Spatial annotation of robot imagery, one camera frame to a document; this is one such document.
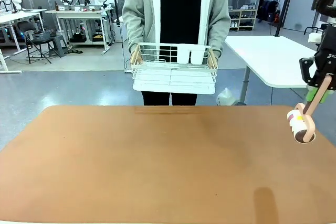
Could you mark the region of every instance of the blue-gray floor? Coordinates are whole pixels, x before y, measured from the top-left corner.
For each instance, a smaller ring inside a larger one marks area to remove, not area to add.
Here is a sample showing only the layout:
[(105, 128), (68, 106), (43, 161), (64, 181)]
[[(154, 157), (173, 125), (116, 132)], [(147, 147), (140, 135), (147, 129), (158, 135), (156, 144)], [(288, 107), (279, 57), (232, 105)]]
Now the blue-gray floor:
[[(216, 105), (226, 87), (239, 96), (243, 69), (220, 70), (215, 95), (200, 95), (197, 105)], [(0, 150), (43, 109), (52, 105), (142, 105), (141, 93), (132, 89), (132, 76), (124, 72), (24, 72), (0, 76)], [(246, 102), (270, 105), (271, 88), (251, 74)], [(295, 106), (303, 99), (290, 89), (274, 89), (273, 105)], [(336, 95), (315, 113), (318, 129), (336, 144)]]

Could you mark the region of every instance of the brown tabletop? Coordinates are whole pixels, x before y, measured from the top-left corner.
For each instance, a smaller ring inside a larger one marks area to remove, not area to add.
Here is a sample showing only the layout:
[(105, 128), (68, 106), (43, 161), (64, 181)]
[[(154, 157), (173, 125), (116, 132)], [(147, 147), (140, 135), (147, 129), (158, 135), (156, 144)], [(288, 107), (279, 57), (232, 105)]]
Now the brown tabletop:
[(336, 222), (336, 151), (284, 106), (45, 110), (0, 153), (0, 220)]

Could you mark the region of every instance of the white cup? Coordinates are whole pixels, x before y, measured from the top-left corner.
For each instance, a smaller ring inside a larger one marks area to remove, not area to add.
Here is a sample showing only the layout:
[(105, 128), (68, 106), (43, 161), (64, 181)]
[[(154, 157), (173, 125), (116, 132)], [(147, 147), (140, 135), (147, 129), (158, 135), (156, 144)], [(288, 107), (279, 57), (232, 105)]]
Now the white cup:
[(203, 63), (205, 46), (204, 45), (191, 45), (191, 64), (201, 65)]
[(177, 63), (188, 64), (190, 56), (190, 45), (179, 44), (177, 47)]

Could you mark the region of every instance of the dish rack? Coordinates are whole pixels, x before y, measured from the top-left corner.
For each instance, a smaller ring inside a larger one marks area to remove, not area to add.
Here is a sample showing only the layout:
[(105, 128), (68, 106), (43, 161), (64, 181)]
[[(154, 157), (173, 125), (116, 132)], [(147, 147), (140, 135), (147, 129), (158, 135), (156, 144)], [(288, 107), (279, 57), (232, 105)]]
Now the dish rack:
[(134, 54), (131, 68), (137, 91), (215, 93), (218, 64), (209, 46), (142, 42)]

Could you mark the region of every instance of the plastic bag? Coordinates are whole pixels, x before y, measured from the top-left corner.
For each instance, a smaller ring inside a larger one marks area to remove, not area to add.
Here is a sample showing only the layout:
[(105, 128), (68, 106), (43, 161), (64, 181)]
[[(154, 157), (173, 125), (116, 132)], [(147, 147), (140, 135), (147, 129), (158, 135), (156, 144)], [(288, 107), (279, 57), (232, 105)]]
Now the plastic bag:
[(235, 106), (238, 103), (238, 100), (233, 96), (230, 89), (226, 88), (222, 93), (217, 97), (218, 106)]

